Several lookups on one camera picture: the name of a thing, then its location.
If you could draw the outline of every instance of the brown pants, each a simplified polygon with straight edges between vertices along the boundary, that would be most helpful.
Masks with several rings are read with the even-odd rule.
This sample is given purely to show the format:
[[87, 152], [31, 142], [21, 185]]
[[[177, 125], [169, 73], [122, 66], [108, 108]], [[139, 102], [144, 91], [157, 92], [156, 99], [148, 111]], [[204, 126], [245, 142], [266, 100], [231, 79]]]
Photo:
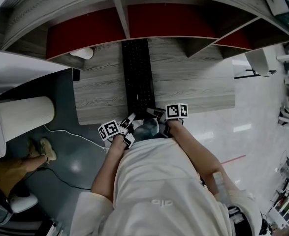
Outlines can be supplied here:
[[0, 190], [6, 197], [13, 187], [26, 175], [26, 167], [21, 159], [0, 162]]

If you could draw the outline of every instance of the black keyboard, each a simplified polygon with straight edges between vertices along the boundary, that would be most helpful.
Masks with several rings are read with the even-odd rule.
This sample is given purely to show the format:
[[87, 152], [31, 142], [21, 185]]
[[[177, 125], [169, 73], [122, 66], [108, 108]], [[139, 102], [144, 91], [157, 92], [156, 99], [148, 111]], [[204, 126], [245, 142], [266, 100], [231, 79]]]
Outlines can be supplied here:
[[147, 39], [122, 42], [124, 74], [129, 115], [135, 119], [152, 117], [147, 107], [155, 107], [152, 71]]

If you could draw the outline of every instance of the white tile floor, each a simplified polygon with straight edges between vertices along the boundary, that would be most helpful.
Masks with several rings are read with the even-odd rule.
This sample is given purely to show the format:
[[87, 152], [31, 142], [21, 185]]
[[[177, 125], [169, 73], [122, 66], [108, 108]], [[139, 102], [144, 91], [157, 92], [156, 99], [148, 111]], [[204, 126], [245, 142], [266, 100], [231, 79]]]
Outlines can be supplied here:
[[[235, 80], [236, 106], [233, 109], [190, 115], [185, 126], [224, 164], [240, 189], [255, 196], [262, 213], [271, 208], [282, 177], [275, 172], [283, 151], [289, 157], [289, 130], [277, 125], [281, 102], [286, 98], [283, 65], [276, 60], [281, 46], [265, 49], [269, 69], [277, 73], [266, 77]], [[234, 59], [243, 60], [244, 56]]]

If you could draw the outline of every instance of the red panel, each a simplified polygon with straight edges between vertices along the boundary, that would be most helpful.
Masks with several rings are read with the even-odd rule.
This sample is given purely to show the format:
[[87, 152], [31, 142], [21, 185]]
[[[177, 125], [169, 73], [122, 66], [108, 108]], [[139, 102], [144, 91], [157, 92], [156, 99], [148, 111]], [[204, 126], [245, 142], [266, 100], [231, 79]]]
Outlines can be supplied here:
[[155, 36], [218, 38], [195, 5], [174, 3], [129, 5], [128, 17], [131, 38]]
[[99, 10], [50, 27], [46, 58], [125, 38], [116, 8]]
[[244, 34], [242, 29], [230, 34], [229, 36], [221, 39], [216, 45], [228, 45], [233, 47], [240, 47], [245, 49], [252, 50], [250, 42], [248, 41], [247, 36]]

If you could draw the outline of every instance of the red line on floor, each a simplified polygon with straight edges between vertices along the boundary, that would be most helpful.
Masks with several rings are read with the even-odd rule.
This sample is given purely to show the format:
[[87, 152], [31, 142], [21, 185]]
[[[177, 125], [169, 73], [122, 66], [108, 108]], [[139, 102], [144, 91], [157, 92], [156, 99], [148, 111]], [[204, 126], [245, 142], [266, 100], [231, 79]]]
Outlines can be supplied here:
[[227, 161], [225, 161], [225, 162], [223, 162], [223, 163], [221, 163], [221, 164], [229, 163], [229, 162], [235, 161], [235, 160], [240, 159], [240, 158], [245, 157], [245, 156], [246, 156], [246, 155], [241, 155], [241, 156], [239, 156], [239, 157], [235, 157], [235, 158], [233, 158], [233, 159], [227, 160]]

